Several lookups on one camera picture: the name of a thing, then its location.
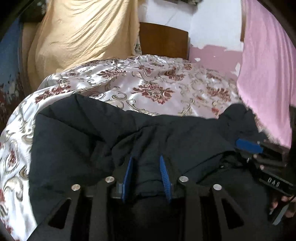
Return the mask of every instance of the wooden furniture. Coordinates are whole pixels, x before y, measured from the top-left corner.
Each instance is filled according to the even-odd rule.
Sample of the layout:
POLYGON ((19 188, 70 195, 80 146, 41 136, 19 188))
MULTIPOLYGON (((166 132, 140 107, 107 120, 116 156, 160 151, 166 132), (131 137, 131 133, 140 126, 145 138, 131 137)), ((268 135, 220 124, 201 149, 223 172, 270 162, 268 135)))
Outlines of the wooden furniture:
POLYGON ((188 32, 154 23, 140 23, 142 54, 187 59, 188 32))

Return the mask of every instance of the black garment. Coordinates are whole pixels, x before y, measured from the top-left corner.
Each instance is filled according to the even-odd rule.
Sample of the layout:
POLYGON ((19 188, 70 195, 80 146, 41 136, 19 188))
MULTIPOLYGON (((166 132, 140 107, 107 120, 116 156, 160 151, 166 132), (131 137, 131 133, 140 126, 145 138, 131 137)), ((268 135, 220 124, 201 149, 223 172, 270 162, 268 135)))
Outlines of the black garment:
POLYGON ((157 196, 164 195, 160 155, 199 182, 234 153, 238 138, 265 138, 242 104, 231 105, 219 119, 152 117, 78 94, 42 110, 35 125, 29 194, 37 223, 71 185, 94 185, 131 156, 134 197, 157 196))

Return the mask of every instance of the floral bedspread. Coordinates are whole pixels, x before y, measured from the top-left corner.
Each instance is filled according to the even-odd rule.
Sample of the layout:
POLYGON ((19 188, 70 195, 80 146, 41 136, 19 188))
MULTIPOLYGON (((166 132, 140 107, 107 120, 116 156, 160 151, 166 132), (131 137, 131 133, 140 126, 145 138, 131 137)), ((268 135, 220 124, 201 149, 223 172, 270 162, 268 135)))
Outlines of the floral bedspread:
POLYGON ((77 92, 153 116, 217 118, 240 102, 232 79, 180 58, 142 55, 92 61, 48 76, 15 109, 0 137, 0 217, 15 240, 27 240, 36 228, 28 194, 35 116, 77 92))

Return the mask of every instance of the white satin bedspread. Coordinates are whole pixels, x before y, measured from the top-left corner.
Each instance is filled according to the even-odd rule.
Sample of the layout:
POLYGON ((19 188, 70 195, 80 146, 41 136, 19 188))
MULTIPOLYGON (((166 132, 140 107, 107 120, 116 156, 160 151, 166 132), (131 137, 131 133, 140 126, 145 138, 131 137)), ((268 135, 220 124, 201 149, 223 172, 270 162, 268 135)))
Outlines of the white satin bedspread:
POLYGON ((216 118, 240 102, 232 79, 180 58, 92 61, 48 76, 15 109, 0 137, 0 216, 15 240, 27 240, 36 228, 28 195, 35 116, 76 92, 148 115, 216 118))

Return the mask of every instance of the round metal bolt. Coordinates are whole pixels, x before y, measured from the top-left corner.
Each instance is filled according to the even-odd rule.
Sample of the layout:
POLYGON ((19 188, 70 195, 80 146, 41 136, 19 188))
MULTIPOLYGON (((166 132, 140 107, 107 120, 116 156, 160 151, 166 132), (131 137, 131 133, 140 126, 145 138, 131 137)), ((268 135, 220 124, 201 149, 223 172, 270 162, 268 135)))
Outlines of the round metal bolt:
POLYGON ((107 183, 111 183, 111 182, 113 182, 114 180, 115 180, 114 177, 106 177, 106 179, 105 179, 105 181, 106 181, 107 183))
POLYGON ((179 180, 180 180, 181 182, 185 183, 185 182, 188 182, 188 181, 189 181, 189 178, 186 177, 186 176, 180 176, 180 177, 179 177, 179 180))
POLYGON ((220 191, 222 189, 222 186, 220 184, 214 184, 213 188, 217 191, 220 191))
POLYGON ((80 189, 80 185, 79 185, 79 184, 74 184, 74 185, 71 187, 71 189, 72 189, 73 191, 77 191, 77 190, 80 189))

